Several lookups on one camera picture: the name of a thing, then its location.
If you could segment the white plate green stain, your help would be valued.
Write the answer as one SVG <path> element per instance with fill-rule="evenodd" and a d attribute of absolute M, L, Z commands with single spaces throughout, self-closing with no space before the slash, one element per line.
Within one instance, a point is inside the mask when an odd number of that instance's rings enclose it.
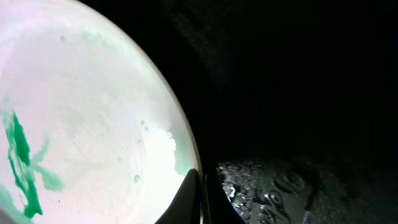
<path fill-rule="evenodd" d="M 1 222 L 156 223 L 200 156 L 146 53 L 78 1 L 1 2 Z"/>

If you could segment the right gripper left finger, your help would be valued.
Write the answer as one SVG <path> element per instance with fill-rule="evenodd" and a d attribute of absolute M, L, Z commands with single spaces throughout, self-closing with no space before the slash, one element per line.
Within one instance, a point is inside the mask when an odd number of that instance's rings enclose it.
<path fill-rule="evenodd" d="M 198 171 L 190 169 L 170 206 L 155 224 L 199 224 L 201 186 Z"/>

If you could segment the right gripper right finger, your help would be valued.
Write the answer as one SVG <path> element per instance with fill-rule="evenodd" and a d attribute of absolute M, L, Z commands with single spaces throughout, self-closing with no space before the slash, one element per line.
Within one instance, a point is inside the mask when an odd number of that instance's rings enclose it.
<path fill-rule="evenodd" d="M 203 185 L 204 224 L 246 224 L 228 201 L 216 176 L 207 174 Z"/>

